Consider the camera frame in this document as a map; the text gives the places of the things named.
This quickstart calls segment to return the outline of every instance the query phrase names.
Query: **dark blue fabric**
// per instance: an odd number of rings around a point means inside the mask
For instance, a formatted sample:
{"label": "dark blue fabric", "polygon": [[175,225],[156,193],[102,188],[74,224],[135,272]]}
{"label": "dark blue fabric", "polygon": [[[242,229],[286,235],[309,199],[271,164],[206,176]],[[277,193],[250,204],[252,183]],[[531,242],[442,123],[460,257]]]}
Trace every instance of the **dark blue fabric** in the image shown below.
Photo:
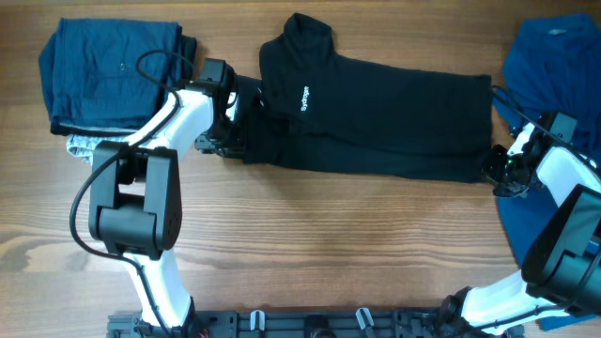
{"label": "dark blue fabric", "polygon": [[[576,116],[574,145],[601,161],[601,32],[588,15],[524,21],[503,65],[503,77],[529,117],[557,110]],[[498,102],[495,106],[510,129],[519,130],[522,119]],[[501,220],[520,266],[556,209],[547,190],[531,192],[525,199],[499,199]],[[553,330],[592,317],[540,322],[543,330]]]}
{"label": "dark blue fabric", "polygon": [[[136,72],[135,62],[150,50],[180,53],[180,36],[177,23],[61,19],[39,56],[51,132],[67,134],[65,126],[143,126],[164,93]],[[181,77],[179,60],[164,54],[149,56],[141,66],[168,84]]]}

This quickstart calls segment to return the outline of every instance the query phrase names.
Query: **black metal base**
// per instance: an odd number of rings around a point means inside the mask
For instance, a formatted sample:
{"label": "black metal base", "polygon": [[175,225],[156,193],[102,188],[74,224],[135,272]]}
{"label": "black metal base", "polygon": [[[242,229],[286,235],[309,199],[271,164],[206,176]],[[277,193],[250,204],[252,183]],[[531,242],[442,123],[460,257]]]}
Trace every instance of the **black metal base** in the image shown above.
{"label": "black metal base", "polygon": [[[406,308],[396,311],[372,312],[374,319],[373,336],[375,338],[439,338],[448,333],[435,333],[434,321],[436,308]],[[107,338],[141,338],[137,330],[141,313],[109,316]],[[304,312],[304,313],[266,313],[265,330],[251,330],[251,314],[238,314],[234,311],[198,311],[210,338],[310,338],[305,328],[305,318],[320,315],[327,319],[336,338],[365,338],[367,333],[361,330],[354,312]],[[153,333],[162,337],[157,328]],[[521,326],[512,328],[504,337],[523,338]]]}

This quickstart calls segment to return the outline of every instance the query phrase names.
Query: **wooden table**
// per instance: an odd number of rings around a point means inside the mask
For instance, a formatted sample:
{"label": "wooden table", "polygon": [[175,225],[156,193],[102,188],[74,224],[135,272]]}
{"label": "wooden table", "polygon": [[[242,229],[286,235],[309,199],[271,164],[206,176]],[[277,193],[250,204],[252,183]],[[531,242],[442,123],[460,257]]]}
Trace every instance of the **wooden table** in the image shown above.
{"label": "wooden table", "polygon": [[[0,337],[103,337],[107,315],[139,308],[122,267],[69,235],[90,168],[48,132],[37,61],[59,18],[178,21],[202,55],[258,77],[261,44],[298,11],[330,24],[345,56],[497,83],[523,19],[584,10],[601,21],[593,1],[23,2],[31,6],[0,7]],[[516,271],[486,184],[244,166],[195,151],[180,171],[179,266],[201,310],[436,306]],[[599,331],[599,320],[550,333],[528,326],[529,337]]]}

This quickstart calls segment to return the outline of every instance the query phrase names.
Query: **wooden surface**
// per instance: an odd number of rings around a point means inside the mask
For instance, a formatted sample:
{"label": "wooden surface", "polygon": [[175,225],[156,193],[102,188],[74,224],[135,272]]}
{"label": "wooden surface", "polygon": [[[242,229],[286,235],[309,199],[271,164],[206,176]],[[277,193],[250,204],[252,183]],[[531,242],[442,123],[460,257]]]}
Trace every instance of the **wooden surface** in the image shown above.
{"label": "wooden surface", "polygon": [[[587,11],[601,21],[594,1],[25,3],[0,7],[0,337],[103,337],[107,315],[139,308],[123,269],[69,236],[90,168],[48,132],[37,61],[59,18],[178,21],[203,54],[258,76],[259,47],[299,11],[333,27],[340,54],[497,83],[521,20]],[[180,170],[177,252],[197,309],[436,306],[516,270],[484,184],[243,166],[195,151]],[[529,337],[600,331],[599,320],[549,333],[528,326]]]}

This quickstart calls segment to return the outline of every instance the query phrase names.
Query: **folded black garment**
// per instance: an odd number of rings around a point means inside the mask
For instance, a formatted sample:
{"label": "folded black garment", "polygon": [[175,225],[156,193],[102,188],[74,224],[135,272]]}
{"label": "folded black garment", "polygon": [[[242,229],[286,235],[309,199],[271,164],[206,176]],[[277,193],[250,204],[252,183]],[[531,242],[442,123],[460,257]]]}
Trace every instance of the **folded black garment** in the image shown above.
{"label": "folded black garment", "polygon": [[[196,40],[183,37],[177,23],[62,19],[39,56],[51,133],[105,136],[144,126],[165,93],[142,78],[135,63],[158,49],[193,61]],[[168,84],[192,72],[164,54],[149,56],[141,66]]]}
{"label": "folded black garment", "polygon": [[490,149],[490,76],[343,57],[331,28],[294,14],[261,48],[247,163],[478,181]]}

